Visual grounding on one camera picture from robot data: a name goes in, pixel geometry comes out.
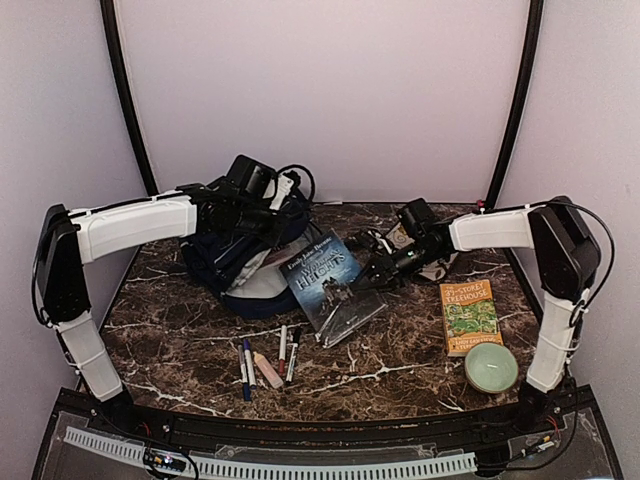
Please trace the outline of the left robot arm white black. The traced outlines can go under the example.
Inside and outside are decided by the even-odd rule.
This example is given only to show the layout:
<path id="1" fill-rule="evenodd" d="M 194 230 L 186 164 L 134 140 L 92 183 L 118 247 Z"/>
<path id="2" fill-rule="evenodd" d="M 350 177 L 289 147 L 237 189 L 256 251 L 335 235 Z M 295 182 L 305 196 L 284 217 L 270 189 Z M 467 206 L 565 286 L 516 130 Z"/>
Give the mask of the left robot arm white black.
<path id="1" fill-rule="evenodd" d="M 215 279 L 222 290 L 240 286 L 281 240 L 298 183 L 292 171 L 240 155 L 209 184 L 89 208 L 57 204 L 46 212 L 32 267 L 34 312 L 56 332 L 117 434 L 134 435 L 141 415 L 124 400 L 127 389 L 93 317 L 98 268 L 149 243 L 212 235 L 223 251 L 212 267 Z"/>

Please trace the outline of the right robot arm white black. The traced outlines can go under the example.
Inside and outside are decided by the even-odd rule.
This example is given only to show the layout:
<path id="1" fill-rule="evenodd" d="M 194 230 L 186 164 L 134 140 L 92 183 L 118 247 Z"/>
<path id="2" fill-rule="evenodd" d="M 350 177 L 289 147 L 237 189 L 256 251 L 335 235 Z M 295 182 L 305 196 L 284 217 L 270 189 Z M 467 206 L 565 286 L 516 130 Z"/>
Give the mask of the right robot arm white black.
<path id="1" fill-rule="evenodd" d="M 530 434 L 547 420 L 549 405 L 541 395 L 550 393 L 563 379 L 577 347 L 578 325 L 608 279 L 597 273 L 601 248 L 584 219 L 591 213 L 569 197 L 557 196 L 439 220 L 429 204 L 418 198 L 398 212 L 411 243 L 373 256 L 352 287 L 391 288 L 400 277 L 454 253 L 490 248 L 532 250 L 544 292 L 543 317 L 524 388 L 531 396 L 510 413 L 511 426 Z"/>

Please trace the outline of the Wuthering Heights blue book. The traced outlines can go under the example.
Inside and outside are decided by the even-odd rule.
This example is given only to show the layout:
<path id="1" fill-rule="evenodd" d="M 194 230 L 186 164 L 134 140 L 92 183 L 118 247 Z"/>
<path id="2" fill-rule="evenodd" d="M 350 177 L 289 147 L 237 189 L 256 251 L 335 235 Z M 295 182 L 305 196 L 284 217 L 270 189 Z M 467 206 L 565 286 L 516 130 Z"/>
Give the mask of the Wuthering Heights blue book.
<path id="1" fill-rule="evenodd" d="M 356 289 L 361 267 L 333 230 L 282 263 L 279 270 L 313 326 L 316 341 L 326 349 L 387 308 L 377 291 Z"/>

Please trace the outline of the orange Treehouse paperback book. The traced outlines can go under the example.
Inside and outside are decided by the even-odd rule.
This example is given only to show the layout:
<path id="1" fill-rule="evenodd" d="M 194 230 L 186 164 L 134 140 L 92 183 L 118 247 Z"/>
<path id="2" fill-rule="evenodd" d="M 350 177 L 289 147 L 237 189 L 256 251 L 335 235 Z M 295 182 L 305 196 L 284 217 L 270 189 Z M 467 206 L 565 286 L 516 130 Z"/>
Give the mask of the orange Treehouse paperback book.
<path id="1" fill-rule="evenodd" d="M 446 354 L 465 357 L 481 343 L 503 345 L 488 279 L 440 285 Z"/>

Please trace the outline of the navy blue student backpack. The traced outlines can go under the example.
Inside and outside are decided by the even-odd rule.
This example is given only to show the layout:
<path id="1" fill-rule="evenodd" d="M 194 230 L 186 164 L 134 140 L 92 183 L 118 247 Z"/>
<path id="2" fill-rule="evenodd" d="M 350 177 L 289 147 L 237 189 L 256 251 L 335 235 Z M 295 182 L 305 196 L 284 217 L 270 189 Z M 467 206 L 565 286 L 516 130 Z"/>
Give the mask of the navy blue student backpack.
<path id="1" fill-rule="evenodd" d="M 319 230 L 311 222 L 311 205 L 299 188 L 291 191 L 281 211 L 293 218 L 273 247 L 251 235 L 229 241 L 216 233 L 183 238 L 180 249 L 189 276 L 227 309 L 247 320 L 297 309 L 299 303 L 280 265 L 319 237 Z"/>

